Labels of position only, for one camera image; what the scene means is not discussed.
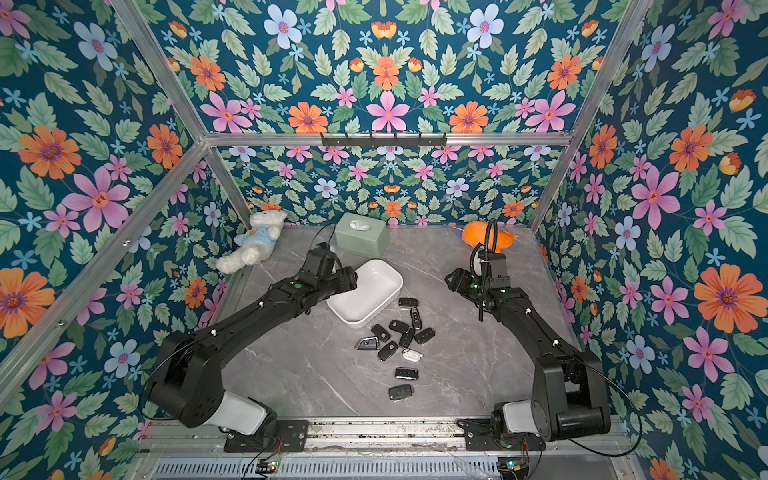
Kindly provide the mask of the white storage box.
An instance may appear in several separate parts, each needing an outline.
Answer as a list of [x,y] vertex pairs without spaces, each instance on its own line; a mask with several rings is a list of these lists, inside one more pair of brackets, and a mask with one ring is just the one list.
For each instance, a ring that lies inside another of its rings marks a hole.
[[404,280],[397,270],[380,259],[369,260],[355,273],[357,288],[331,296],[327,305],[345,325],[360,329],[399,295]]

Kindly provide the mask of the black car key top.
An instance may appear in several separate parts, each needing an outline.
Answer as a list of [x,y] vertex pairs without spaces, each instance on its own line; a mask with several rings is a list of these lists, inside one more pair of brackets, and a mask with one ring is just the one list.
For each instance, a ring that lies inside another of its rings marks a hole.
[[419,301],[412,297],[400,297],[398,299],[398,306],[401,309],[414,309],[419,306]]

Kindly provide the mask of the black slim car key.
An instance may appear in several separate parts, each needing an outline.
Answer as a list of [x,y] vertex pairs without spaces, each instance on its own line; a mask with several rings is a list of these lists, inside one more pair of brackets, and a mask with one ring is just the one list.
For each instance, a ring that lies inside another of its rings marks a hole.
[[423,328],[422,318],[417,307],[410,309],[410,318],[412,328],[415,331],[420,331]]

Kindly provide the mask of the silver trimmed car key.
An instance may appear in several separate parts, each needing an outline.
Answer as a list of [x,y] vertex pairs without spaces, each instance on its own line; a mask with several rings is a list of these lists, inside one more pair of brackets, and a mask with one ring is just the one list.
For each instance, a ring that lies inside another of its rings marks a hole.
[[359,351],[378,351],[380,349],[380,341],[376,336],[365,337],[358,341],[356,349]]

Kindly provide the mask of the black VW car key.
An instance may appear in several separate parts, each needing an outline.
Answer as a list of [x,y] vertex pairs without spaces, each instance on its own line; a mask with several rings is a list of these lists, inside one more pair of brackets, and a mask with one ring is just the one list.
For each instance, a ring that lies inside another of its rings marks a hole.
[[399,345],[394,341],[390,341],[377,352],[377,358],[379,361],[385,362],[392,358],[398,349]]

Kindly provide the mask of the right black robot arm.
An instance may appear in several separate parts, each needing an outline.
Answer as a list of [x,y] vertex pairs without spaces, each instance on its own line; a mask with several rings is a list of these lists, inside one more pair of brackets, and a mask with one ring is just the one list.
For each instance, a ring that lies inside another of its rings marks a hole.
[[460,294],[508,329],[533,362],[527,399],[500,403],[492,425],[499,438],[535,434],[545,441],[607,434],[611,430],[608,382],[592,353],[560,337],[535,310],[528,294],[506,277],[483,280],[458,268],[445,278]]

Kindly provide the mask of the green tissue box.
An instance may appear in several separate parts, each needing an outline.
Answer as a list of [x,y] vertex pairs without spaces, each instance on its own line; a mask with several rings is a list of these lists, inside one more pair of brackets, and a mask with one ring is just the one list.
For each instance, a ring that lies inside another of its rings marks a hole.
[[389,243],[384,221],[353,213],[338,221],[335,238],[339,249],[367,258],[382,257]]

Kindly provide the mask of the black car key middle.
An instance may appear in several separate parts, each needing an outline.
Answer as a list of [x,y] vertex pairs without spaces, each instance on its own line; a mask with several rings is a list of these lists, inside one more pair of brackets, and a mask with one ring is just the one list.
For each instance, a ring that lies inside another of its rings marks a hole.
[[388,328],[393,332],[400,333],[400,334],[407,333],[411,329],[409,324],[400,320],[391,320],[388,325]]

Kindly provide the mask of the white car key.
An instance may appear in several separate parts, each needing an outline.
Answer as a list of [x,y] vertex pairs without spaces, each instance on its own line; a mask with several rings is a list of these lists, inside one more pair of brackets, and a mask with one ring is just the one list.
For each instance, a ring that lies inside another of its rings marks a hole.
[[423,358],[423,354],[422,353],[420,353],[420,352],[418,352],[416,350],[413,350],[413,349],[404,348],[401,351],[401,354],[402,354],[402,357],[406,361],[412,362],[412,363],[418,363]]

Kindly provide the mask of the black car key lower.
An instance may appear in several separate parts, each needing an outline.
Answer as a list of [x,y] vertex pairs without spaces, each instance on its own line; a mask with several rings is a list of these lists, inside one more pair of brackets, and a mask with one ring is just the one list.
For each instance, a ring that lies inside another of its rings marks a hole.
[[419,379],[419,371],[415,368],[397,367],[394,376],[398,380],[417,381]]

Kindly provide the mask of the orange plush toy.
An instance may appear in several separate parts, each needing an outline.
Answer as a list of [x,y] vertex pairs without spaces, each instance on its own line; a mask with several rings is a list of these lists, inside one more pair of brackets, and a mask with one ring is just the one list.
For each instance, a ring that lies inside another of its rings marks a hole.
[[485,245],[486,241],[490,241],[495,246],[495,252],[501,253],[515,243],[518,235],[503,229],[493,229],[494,226],[493,222],[474,221],[468,223],[462,231],[462,241],[472,248],[477,245]]

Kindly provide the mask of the white teddy bear plush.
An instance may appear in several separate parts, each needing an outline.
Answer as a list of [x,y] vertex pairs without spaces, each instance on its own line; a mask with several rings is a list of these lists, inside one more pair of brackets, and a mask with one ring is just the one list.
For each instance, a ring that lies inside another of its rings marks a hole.
[[269,210],[253,213],[250,228],[235,237],[237,248],[216,260],[216,269],[223,274],[233,274],[246,266],[267,260],[279,239],[287,213]]

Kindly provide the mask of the white perforated vent strip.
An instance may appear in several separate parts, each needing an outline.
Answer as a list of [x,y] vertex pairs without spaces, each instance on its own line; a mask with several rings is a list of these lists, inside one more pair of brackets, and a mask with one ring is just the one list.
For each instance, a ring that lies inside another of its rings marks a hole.
[[489,457],[285,457],[272,470],[246,458],[162,460],[149,479],[499,479]]

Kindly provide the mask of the black hook rail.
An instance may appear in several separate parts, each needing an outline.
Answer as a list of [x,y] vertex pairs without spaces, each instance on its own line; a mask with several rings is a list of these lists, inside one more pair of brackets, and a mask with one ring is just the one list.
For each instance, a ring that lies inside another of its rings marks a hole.
[[320,138],[321,145],[324,147],[360,147],[367,149],[386,146],[420,148],[448,145],[447,136],[442,134],[322,134]]

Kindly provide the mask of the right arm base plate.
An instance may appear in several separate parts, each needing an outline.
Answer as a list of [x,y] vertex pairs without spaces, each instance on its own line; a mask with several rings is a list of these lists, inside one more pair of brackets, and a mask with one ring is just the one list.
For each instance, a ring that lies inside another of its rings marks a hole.
[[495,420],[463,418],[456,421],[469,451],[543,451],[546,443],[533,433],[511,433]]

